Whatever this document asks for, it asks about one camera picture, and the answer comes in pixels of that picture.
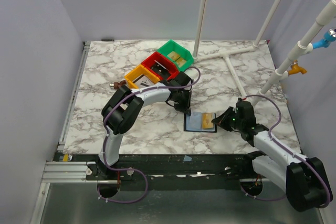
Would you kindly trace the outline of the gold credit card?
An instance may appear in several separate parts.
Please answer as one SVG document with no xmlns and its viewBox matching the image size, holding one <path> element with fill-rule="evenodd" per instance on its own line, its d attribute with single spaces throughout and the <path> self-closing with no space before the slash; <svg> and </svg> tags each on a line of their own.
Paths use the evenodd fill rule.
<svg viewBox="0 0 336 224">
<path fill-rule="evenodd" d="M 214 127 L 213 118 L 214 113 L 202 113 L 202 129 L 212 129 Z"/>
</svg>

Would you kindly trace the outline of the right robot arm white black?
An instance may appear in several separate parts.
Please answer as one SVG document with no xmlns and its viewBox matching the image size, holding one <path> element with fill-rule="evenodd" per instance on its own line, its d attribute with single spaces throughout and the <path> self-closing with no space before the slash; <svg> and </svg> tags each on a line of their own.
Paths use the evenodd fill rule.
<svg viewBox="0 0 336 224">
<path fill-rule="evenodd" d="M 238 100 L 212 122 L 226 131 L 239 132 L 244 141 L 258 149 L 242 163 L 242 173 L 249 178 L 257 174 L 268 178 L 283 190 L 296 211 L 324 208 L 333 200 L 323 162 L 295 152 L 257 123 L 250 102 Z"/>
</svg>

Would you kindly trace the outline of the black leather card holder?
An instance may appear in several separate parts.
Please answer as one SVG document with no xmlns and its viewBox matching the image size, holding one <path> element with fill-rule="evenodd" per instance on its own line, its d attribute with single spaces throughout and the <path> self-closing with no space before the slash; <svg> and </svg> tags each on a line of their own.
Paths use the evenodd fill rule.
<svg viewBox="0 0 336 224">
<path fill-rule="evenodd" d="M 187 132 L 206 132 L 206 133 L 216 133 L 217 126 L 214 125 L 212 129 L 202 129 L 202 113 L 208 112 L 192 112 L 191 115 L 184 114 L 184 131 Z"/>
</svg>

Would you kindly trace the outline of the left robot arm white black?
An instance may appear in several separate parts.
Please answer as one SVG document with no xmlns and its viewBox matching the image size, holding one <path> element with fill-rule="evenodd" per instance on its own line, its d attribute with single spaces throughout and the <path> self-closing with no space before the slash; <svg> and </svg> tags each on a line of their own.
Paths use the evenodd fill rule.
<svg viewBox="0 0 336 224">
<path fill-rule="evenodd" d="M 176 111 L 191 115 L 193 84 L 194 81 L 185 72 L 179 72 L 174 79 L 162 80 L 152 86 L 118 88 L 101 112 L 107 133 L 99 154 L 102 163 L 98 173 L 104 179 L 112 179 L 116 175 L 115 163 L 119 160 L 123 136 L 133 127 L 143 107 L 159 102 L 169 104 L 172 101 Z"/>
</svg>

